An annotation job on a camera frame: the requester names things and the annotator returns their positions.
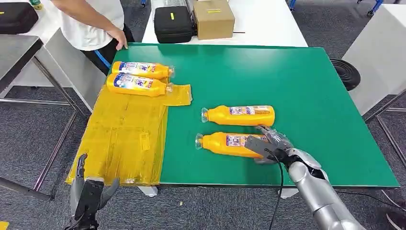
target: cardboard box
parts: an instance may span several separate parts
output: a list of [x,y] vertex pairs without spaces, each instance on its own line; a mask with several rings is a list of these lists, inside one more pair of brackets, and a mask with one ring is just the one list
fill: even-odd
[[199,40],[233,36],[236,19],[227,0],[195,1],[193,10]]

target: white t-shirt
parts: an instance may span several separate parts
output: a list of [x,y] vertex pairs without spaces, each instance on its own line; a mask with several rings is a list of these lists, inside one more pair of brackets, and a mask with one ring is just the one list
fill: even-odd
[[[120,0],[86,0],[97,12],[120,29],[124,28],[124,12]],[[105,47],[113,38],[106,31],[76,21],[61,12],[61,30],[73,47],[90,51]]]

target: black case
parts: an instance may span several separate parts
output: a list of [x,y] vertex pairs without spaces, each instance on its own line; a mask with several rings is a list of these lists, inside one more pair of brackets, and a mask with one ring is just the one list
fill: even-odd
[[0,2],[0,34],[23,34],[38,20],[37,12],[27,2]]
[[157,8],[154,28],[159,43],[189,42],[194,35],[191,15],[186,6]]

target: green table surface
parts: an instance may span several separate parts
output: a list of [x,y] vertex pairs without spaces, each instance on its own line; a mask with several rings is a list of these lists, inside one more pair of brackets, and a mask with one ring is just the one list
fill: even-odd
[[[399,186],[322,48],[132,43],[115,61],[173,65],[171,81],[192,86],[190,106],[169,107],[161,184],[279,185],[277,165],[194,145],[197,133],[257,133],[202,123],[202,107],[272,105],[273,127],[319,161],[333,186]],[[286,171],[284,181],[294,185]]]

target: person's hand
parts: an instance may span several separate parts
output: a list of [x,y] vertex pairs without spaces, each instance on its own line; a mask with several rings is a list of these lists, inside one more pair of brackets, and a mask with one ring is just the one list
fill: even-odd
[[118,41],[118,44],[115,47],[116,50],[122,49],[123,46],[128,49],[127,38],[122,30],[116,27],[114,30],[108,30],[107,33]]

